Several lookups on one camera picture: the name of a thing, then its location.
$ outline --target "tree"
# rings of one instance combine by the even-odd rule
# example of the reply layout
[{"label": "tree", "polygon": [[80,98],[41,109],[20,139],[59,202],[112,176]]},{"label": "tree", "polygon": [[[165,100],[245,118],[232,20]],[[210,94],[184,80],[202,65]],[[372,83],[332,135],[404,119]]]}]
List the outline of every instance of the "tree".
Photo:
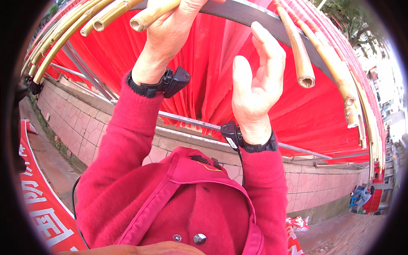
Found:
[{"label": "tree", "polygon": [[[318,6],[322,0],[312,0]],[[367,10],[353,0],[328,0],[321,11],[333,24],[343,31],[352,47],[359,44],[369,44],[375,52],[374,42],[382,41],[379,29]]]},{"label": "tree", "polygon": [[48,9],[48,15],[50,15],[50,17],[54,16],[57,11],[58,11],[58,4],[53,4],[49,9]]}]

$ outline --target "blue stool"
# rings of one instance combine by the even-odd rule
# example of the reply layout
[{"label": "blue stool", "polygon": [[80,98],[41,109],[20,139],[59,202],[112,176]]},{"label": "blue stool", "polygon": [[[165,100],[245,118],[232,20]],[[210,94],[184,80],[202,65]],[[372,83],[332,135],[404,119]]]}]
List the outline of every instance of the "blue stool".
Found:
[{"label": "blue stool", "polygon": [[350,203],[349,206],[354,206],[354,205],[356,205],[356,204],[355,204],[355,201],[356,201],[356,200],[357,200],[356,197],[352,197],[352,198],[351,198],[351,203]]}]

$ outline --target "tiled wall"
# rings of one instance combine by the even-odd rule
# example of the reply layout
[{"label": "tiled wall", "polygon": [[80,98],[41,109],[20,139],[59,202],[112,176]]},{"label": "tiled wall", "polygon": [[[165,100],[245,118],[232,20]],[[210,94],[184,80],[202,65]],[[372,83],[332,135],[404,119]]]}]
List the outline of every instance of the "tiled wall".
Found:
[{"label": "tiled wall", "polygon": [[[98,109],[70,95],[52,83],[45,81],[39,95],[37,106],[46,117],[50,113],[48,124],[68,146],[71,152],[86,165],[92,163],[98,155],[99,144],[106,133],[111,119]],[[155,135],[152,150],[143,164],[159,162],[177,146],[199,149],[209,157],[218,158],[228,171],[231,179],[242,182],[242,167],[238,155],[217,151],[205,147],[193,146]],[[317,169],[312,166],[284,164],[288,185],[287,212],[319,206],[349,194],[361,184],[362,170]]]}]

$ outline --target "red banner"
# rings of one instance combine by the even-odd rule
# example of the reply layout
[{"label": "red banner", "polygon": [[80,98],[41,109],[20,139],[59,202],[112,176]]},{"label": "red banner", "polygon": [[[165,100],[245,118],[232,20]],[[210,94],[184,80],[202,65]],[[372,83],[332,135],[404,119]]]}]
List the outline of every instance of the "red banner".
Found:
[{"label": "red banner", "polygon": [[53,252],[86,250],[73,214],[57,197],[37,164],[28,142],[27,126],[28,120],[21,120],[19,154],[27,167],[20,179],[29,215]]}]

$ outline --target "cable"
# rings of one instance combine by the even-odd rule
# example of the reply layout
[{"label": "cable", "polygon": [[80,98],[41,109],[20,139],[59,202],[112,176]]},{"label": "cable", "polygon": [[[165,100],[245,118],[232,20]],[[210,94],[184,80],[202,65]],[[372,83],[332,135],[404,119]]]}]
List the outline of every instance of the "cable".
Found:
[{"label": "cable", "polygon": [[84,242],[84,244],[85,244],[86,248],[89,250],[89,246],[88,246],[88,244],[85,242],[85,238],[84,238],[84,236],[82,235],[81,230],[79,230],[78,225],[76,224],[76,213],[75,213],[74,192],[75,192],[76,185],[77,185],[77,184],[78,184],[78,182],[79,182],[79,179],[81,179],[81,177],[79,177],[79,178],[78,178],[78,179],[75,181],[74,186],[72,187],[72,210],[73,210],[73,212],[74,212],[74,220],[75,220],[75,225],[77,226],[77,229],[78,229],[79,235],[81,236],[82,241]]},{"label": "cable", "polygon": [[238,155],[239,155],[239,159],[241,160],[241,167],[242,167],[242,186],[244,186],[245,183],[245,175],[244,175],[244,164],[242,163],[242,156],[241,156],[241,152],[238,150]]}]

